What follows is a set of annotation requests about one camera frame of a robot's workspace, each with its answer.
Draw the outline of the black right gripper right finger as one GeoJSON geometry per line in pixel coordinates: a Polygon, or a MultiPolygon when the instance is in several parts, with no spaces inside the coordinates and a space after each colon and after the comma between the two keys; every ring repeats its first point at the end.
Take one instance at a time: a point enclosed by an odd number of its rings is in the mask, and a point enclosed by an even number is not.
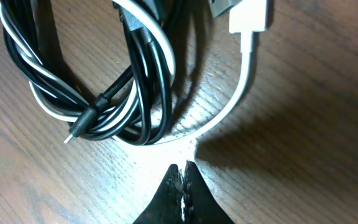
{"type": "Polygon", "coordinates": [[[214,199],[197,165],[192,161],[186,162],[183,184],[185,223],[234,224],[214,199]]]}

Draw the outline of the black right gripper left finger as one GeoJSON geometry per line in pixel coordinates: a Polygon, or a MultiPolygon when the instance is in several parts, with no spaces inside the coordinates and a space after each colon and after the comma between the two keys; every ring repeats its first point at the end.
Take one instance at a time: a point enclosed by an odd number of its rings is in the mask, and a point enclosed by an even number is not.
{"type": "Polygon", "coordinates": [[[152,200],[133,224],[183,223],[181,200],[183,182],[176,164],[171,164],[152,200]]]}

